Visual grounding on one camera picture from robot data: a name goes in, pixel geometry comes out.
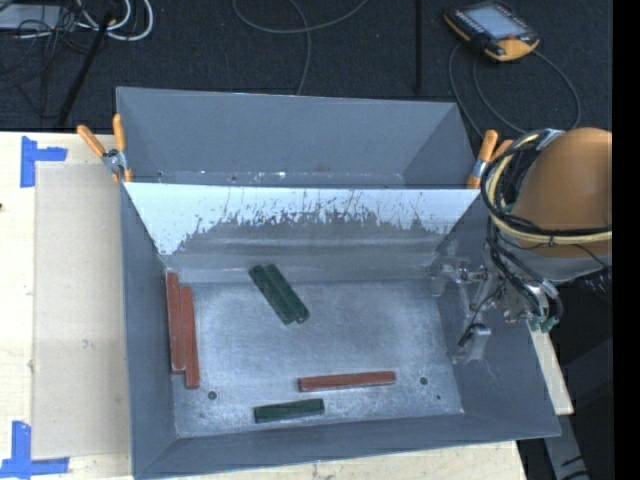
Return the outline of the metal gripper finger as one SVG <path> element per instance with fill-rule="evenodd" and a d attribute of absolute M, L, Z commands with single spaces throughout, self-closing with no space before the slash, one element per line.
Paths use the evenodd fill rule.
<path fill-rule="evenodd" d="M 484 280 L 484 271 L 472 270 L 469 259 L 438 261 L 428 267 L 428 280 L 431 295 L 440 297 L 450 283 L 462 289 L 480 283 Z"/>
<path fill-rule="evenodd" d="M 467 364 L 483 359 L 492 330 L 482 323 L 472 323 L 462 333 L 452 353 L 453 364 Z"/>

